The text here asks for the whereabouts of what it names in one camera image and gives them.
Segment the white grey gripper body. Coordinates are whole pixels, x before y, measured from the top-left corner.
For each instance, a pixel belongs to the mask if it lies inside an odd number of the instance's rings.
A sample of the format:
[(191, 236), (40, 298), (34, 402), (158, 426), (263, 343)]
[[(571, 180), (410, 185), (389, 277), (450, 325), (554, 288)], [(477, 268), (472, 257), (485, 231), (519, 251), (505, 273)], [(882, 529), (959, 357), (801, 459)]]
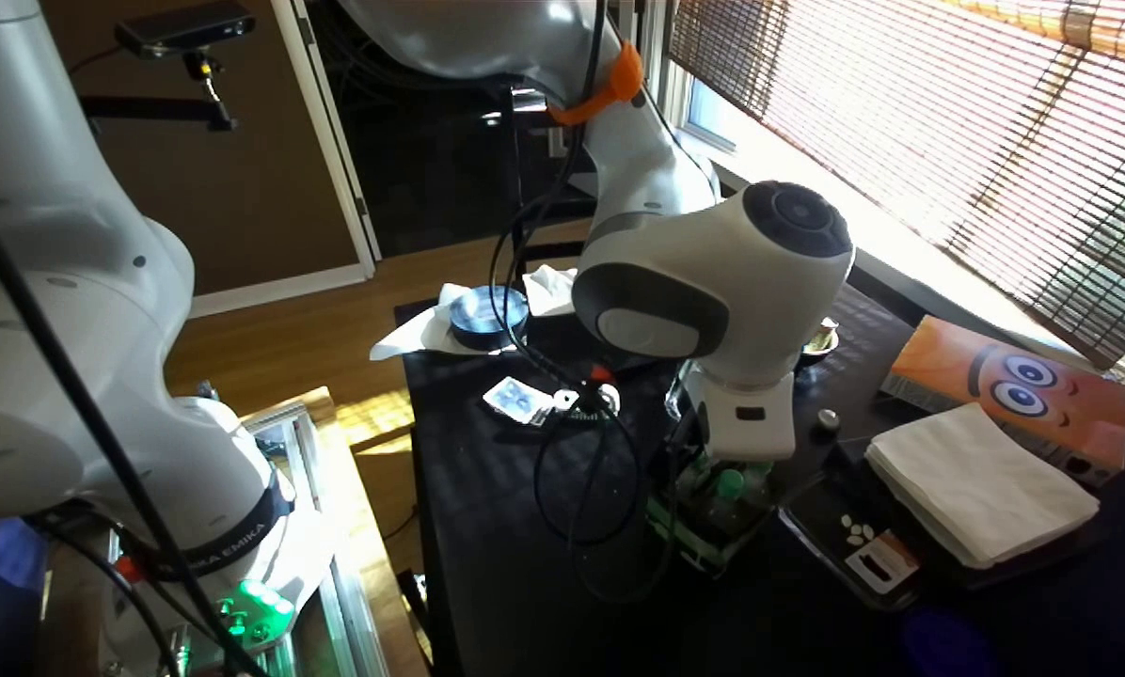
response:
[(710, 464), (783, 464), (796, 451), (793, 376), (779, 376), (771, 387), (729, 387), (690, 360), (682, 391), (704, 419)]

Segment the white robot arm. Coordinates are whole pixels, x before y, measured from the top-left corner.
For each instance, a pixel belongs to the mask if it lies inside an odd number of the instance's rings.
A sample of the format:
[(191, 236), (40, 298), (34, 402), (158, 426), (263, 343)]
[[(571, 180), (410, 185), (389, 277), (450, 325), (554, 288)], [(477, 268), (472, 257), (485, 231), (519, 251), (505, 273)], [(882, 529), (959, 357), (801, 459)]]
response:
[[(627, 353), (674, 357), (707, 412), (707, 456), (771, 464), (793, 429), (750, 407), (793, 400), (793, 365), (855, 243), (818, 192), (739, 194), (666, 139), (636, 85), (638, 53), (596, 0), (342, 0), (401, 68), (512, 74), (586, 129), (600, 209), (581, 257), (581, 325)], [(319, 514), (213, 400), (176, 400), (162, 360), (189, 318), (194, 262), (113, 175), (40, 0), (0, 0), (0, 514), (102, 506), (164, 585), (194, 580), (301, 604), (329, 564)]]

